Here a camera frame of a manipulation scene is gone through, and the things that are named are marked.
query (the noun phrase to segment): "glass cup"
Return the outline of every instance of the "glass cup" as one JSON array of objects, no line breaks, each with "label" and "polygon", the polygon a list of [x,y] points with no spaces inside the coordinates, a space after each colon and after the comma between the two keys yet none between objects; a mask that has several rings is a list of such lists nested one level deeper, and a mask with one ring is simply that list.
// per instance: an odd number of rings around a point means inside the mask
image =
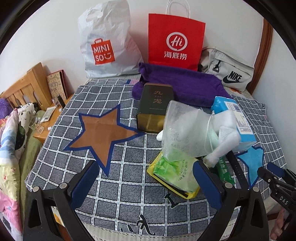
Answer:
[{"label": "glass cup", "polygon": [[44,129],[44,127],[40,123],[40,119],[37,116],[34,116],[33,119],[30,121],[29,127],[39,134],[41,134]]}]

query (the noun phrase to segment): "nike logo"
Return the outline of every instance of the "nike logo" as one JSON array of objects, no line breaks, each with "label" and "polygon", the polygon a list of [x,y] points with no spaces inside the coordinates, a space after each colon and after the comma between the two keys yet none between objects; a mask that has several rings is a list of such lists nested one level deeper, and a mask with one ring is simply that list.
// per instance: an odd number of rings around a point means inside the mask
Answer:
[{"label": "nike logo", "polygon": [[231,73],[223,78],[223,82],[226,84],[233,84],[233,83],[242,83],[242,81],[239,81],[242,78],[242,76],[236,72],[231,71]]}]

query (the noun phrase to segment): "white circle logo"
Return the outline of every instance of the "white circle logo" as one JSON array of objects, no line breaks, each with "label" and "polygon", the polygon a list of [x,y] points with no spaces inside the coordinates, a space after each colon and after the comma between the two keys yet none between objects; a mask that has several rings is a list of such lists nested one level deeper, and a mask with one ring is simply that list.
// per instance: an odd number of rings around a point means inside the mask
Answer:
[{"label": "white circle logo", "polygon": [[167,46],[173,51],[182,51],[187,47],[187,38],[184,34],[173,32],[167,37]]}]

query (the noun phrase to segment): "human hand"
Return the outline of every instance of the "human hand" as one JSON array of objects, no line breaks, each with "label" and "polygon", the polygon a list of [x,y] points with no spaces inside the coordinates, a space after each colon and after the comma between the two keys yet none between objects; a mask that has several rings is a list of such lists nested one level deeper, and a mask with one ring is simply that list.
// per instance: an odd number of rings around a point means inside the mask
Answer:
[{"label": "human hand", "polygon": [[271,230],[270,238],[272,240],[276,240],[283,232],[282,227],[284,225],[284,211],[285,209],[282,207],[274,223],[274,227]]}]

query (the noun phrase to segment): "nike swoosh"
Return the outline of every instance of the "nike swoosh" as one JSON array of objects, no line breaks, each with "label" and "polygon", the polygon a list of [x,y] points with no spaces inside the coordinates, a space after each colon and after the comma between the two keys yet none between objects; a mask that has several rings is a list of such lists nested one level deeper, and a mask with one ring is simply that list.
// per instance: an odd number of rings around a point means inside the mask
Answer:
[{"label": "nike swoosh", "polygon": [[223,78],[223,82],[226,84],[233,84],[233,83],[242,83],[242,81],[231,81],[227,79],[228,75]]}]

